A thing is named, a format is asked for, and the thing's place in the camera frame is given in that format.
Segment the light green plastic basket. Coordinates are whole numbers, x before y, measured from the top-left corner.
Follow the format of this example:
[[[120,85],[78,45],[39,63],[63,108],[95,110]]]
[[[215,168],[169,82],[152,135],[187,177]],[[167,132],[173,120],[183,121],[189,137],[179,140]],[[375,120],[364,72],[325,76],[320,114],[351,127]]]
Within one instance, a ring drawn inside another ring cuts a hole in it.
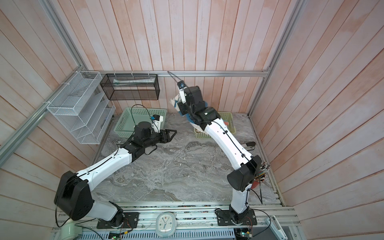
[[[223,119],[223,121],[224,121],[225,125],[227,126],[227,128],[229,129],[229,131],[232,134],[235,134],[236,133],[236,127],[234,126],[233,114],[230,112],[218,112],[218,113],[220,114],[221,118]],[[194,129],[194,134],[195,134],[195,137],[198,139],[210,139],[211,138],[208,134],[200,132],[196,129]]]

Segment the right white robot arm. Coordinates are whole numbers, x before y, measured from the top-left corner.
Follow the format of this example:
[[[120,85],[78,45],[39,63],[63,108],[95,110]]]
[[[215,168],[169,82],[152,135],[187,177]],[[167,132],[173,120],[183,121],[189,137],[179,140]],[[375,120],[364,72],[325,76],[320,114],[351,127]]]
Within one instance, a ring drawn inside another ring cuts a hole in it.
[[[179,95],[173,101],[175,109],[196,130],[209,135],[229,159],[234,170],[227,175],[227,180],[233,188],[233,194],[225,214],[233,223],[239,224],[250,209],[248,192],[258,176],[262,163],[260,156],[253,156],[236,140],[221,115],[203,100],[198,86],[188,87],[180,83]]]

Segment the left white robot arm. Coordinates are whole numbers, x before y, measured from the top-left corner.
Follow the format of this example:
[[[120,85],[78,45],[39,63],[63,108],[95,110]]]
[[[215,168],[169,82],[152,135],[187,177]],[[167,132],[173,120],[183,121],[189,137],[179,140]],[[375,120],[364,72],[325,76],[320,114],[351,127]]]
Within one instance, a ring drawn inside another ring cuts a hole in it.
[[[120,227],[125,217],[122,208],[113,202],[94,200],[91,192],[114,172],[144,155],[146,148],[169,143],[176,133],[169,129],[155,131],[150,123],[140,122],[128,140],[112,154],[77,173],[64,173],[54,204],[73,221],[91,217],[104,220],[113,228]]]

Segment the mint green plastic basket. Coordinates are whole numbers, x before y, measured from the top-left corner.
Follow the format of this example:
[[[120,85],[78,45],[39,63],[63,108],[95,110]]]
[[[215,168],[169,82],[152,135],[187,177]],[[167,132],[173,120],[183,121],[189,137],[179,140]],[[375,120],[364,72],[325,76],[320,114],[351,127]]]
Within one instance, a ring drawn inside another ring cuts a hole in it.
[[[164,121],[159,127],[159,129],[163,129],[167,116],[166,109],[126,108],[120,116],[114,131],[119,137],[128,139],[134,131],[135,124],[140,122],[151,123],[150,116],[152,117],[153,115],[164,117]]]

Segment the black white stapler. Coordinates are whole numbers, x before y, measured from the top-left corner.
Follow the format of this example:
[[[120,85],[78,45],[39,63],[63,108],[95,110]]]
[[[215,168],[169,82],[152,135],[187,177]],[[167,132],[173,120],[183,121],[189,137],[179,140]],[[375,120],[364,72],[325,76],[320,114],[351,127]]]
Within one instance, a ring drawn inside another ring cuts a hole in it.
[[[248,142],[248,143],[242,144],[242,146],[247,151],[253,151],[256,147],[256,142]]]

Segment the white analog clock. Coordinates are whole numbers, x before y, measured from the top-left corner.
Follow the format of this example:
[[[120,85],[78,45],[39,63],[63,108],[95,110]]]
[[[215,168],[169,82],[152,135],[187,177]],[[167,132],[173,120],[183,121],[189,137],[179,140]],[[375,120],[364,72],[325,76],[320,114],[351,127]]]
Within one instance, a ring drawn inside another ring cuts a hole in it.
[[[160,238],[168,238],[176,232],[177,218],[172,212],[164,212],[156,219],[156,233]]]

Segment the red pen holder cup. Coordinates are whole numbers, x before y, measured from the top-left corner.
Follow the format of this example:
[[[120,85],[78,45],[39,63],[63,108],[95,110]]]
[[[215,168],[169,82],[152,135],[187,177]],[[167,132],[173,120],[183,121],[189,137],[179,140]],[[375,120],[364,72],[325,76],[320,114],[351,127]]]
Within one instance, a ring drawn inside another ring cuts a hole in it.
[[[270,170],[270,166],[271,165],[267,164],[266,162],[262,163],[259,173],[256,175],[254,182],[251,186],[251,189],[255,189],[257,186],[260,185],[262,181],[265,180],[267,172]]]

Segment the green circuit board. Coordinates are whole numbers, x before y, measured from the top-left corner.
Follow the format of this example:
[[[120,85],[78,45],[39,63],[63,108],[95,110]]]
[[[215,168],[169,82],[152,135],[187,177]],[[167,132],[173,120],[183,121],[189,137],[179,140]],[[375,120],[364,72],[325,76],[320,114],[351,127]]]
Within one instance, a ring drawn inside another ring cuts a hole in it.
[[[234,229],[236,240],[250,240],[253,235],[249,229],[246,228],[238,228]]]

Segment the white green bottle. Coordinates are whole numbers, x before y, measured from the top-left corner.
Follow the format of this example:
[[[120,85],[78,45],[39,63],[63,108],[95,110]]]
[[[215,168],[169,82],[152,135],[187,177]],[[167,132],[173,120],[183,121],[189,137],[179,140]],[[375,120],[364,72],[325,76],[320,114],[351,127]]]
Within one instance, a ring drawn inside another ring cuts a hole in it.
[[[60,240],[79,240],[83,235],[83,230],[81,227],[76,226],[76,222],[68,220],[61,227],[60,233]]]

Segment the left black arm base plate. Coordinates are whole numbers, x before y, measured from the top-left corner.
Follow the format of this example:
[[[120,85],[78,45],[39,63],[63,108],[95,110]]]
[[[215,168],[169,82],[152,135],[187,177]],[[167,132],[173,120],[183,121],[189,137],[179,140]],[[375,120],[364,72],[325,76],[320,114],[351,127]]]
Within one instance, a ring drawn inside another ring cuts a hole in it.
[[[105,221],[99,219],[97,229],[119,229],[128,228],[135,229],[138,225],[139,212],[124,212],[119,213],[116,217],[113,217],[111,221]]]

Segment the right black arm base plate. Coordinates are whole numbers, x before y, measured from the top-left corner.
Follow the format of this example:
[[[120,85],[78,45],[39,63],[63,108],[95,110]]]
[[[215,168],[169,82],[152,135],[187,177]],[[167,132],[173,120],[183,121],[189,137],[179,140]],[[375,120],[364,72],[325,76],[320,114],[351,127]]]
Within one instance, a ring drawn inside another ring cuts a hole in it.
[[[234,210],[215,209],[219,226],[256,226],[258,224],[255,212],[247,209],[241,214]]]

